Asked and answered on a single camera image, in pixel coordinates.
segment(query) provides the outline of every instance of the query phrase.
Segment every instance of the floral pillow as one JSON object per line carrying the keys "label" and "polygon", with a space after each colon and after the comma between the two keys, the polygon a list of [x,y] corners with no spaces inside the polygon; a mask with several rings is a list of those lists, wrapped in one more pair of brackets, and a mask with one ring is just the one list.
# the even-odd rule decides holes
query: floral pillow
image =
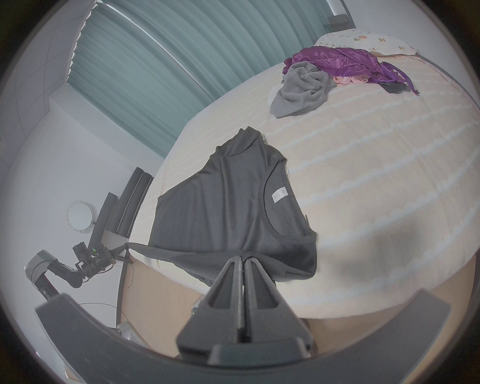
{"label": "floral pillow", "polygon": [[415,48],[396,37],[370,33],[356,28],[323,35],[315,45],[364,49],[375,56],[415,55],[417,53]]}

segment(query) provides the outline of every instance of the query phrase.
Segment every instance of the purple satin garment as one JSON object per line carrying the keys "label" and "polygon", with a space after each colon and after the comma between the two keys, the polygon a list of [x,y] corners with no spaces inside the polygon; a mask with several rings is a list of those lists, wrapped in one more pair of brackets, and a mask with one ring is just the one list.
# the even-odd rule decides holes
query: purple satin garment
{"label": "purple satin garment", "polygon": [[359,76],[368,75],[369,83],[405,83],[415,93],[419,92],[413,87],[410,78],[400,69],[387,62],[378,62],[377,58],[364,49],[310,47],[304,48],[299,53],[284,61],[283,74],[287,73],[290,65],[308,61],[330,76]]}

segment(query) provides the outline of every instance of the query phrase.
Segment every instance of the beige bed sheet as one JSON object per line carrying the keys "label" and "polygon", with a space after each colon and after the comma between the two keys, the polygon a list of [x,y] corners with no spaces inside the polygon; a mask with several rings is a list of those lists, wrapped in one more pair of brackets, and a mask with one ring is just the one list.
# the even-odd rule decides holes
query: beige bed sheet
{"label": "beige bed sheet", "polygon": [[[315,276],[277,285],[299,317],[374,312],[447,280],[480,243],[480,113],[433,66],[410,56],[384,60],[408,74],[420,96],[338,86],[317,110],[275,119],[269,102],[282,79],[279,64],[205,108],[154,178],[130,240],[147,244],[157,197],[250,125],[288,159],[292,189],[318,233]],[[208,290],[170,263],[134,257]]]}

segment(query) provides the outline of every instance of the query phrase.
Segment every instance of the curtain fold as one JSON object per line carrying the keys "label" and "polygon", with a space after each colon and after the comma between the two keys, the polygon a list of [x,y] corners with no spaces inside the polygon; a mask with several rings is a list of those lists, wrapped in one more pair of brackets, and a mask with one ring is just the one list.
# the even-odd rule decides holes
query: curtain fold
{"label": "curtain fold", "polygon": [[332,15],[326,0],[103,1],[117,12],[92,9],[68,83],[163,157],[189,119],[313,45]]}

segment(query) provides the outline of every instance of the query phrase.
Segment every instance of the white tag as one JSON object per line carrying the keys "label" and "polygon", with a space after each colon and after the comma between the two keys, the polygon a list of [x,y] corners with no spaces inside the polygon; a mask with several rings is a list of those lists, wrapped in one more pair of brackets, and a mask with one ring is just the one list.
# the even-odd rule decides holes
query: white tag
{"label": "white tag", "polygon": [[273,198],[273,202],[276,203],[278,200],[280,200],[281,198],[285,197],[285,196],[288,196],[288,192],[287,192],[287,189],[285,187],[282,187],[280,189],[277,189],[273,194],[272,194],[272,198]]}

